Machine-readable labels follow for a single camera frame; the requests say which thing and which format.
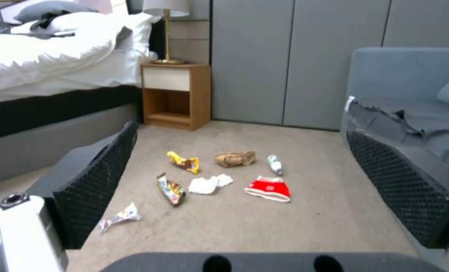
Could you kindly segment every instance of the white drawer front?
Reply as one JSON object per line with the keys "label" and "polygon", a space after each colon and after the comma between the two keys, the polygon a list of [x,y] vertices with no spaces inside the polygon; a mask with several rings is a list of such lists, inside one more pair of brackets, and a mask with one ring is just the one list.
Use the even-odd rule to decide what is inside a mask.
{"label": "white drawer front", "polygon": [[163,90],[189,91],[189,69],[145,67],[144,86]]}

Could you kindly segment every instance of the table lamp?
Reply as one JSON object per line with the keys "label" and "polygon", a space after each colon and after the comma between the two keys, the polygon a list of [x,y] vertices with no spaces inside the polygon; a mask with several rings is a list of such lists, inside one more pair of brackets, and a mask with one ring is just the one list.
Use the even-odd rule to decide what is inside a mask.
{"label": "table lamp", "polygon": [[164,16],[166,25],[166,58],[155,60],[161,64],[183,64],[183,60],[171,59],[169,56],[169,17],[189,15],[189,0],[144,0],[142,11],[154,15]]}

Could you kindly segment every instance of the hole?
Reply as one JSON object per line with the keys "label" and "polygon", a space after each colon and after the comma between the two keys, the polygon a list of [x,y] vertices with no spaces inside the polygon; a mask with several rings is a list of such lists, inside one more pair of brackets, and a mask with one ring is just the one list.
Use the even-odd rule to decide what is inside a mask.
{"label": "hole", "polygon": [[22,196],[19,193],[15,193],[14,195],[10,195],[5,199],[5,203],[13,204],[20,201]]}
{"label": "hole", "polygon": [[341,264],[329,255],[320,255],[314,260],[316,272],[343,272]]}
{"label": "hole", "polygon": [[203,272],[231,272],[231,263],[223,256],[214,255],[204,262]]}

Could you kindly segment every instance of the bed frame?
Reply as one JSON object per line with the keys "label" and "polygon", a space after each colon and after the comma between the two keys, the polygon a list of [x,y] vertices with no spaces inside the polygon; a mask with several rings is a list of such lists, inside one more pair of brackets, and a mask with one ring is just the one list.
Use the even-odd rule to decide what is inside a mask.
{"label": "bed frame", "polygon": [[[129,14],[139,13],[141,2],[127,0]],[[162,22],[153,24],[149,42],[162,57]],[[135,86],[0,102],[0,180],[53,165],[69,150],[115,134],[128,121],[142,122],[141,105],[142,92]]]}

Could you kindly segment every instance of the trash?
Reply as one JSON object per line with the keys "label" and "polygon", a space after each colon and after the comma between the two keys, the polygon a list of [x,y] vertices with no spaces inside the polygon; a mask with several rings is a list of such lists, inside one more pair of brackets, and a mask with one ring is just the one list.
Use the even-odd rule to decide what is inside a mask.
{"label": "trash", "polygon": [[225,174],[219,176],[212,176],[209,179],[198,178],[193,179],[189,185],[188,191],[190,193],[198,193],[201,195],[210,195],[217,187],[223,187],[231,184],[233,179]]}
{"label": "trash", "polygon": [[218,178],[218,187],[224,187],[233,182],[233,179],[226,174],[221,174],[217,178]]}
{"label": "trash", "polygon": [[218,162],[221,166],[228,168],[238,165],[248,166],[254,162],[255,157],[256,154],[254,151],[228,152],[219,153],[214,156],[214,160],[216,160],[216,162]]}
{"label": "trash", "polygon": [[269,200],[290,202],[291,193],[282,178],[266,178],[259,176],[245,188],[245,193]]}
{"label": "trash", "polygon": [[211,177],[210,179],[198,178],[191,181],[188,191],[200,195],[210,195],[214,192],[216,187],[218,187],[217,177]]}
{"label": "trash", "polygon": [[126,220],[140,220],[141,216],[137,212],[137,208],[134,203],[131,203],[128,207],[126,207],[123,211],[119,212],[116,216],[110,219],[102,219],[99,223],[100,232],[104,233],[109,227],[118,222],[126,221]]}
{"label": "trash", "polygon": [[171,160],[171,162],[174,165],[181,167],[182,169],[186,169],[193,174],[199,173],[199,159],[198,158],[185,159],[185,158],[177,155],[173,151],[169,151],[167,153],[167,156],[169,157],[169,159]]}
{"label": "trash", "polygon": [[162,193],[167,197],[171,205],[174,207],[180,205],[184,197],[186,196],[186,191],[181,185],[168,181],[166,178],[166,173],[162,173],[157,176],[158,186]]}
{"label": "trash", "polygon": [[266,160],[268,161],[268,165],[270,166],[271,170],[275,174],[277,174],[278,176],[283,175],[282,163],[278,160],[278,157],[276,155],[270,155]]}

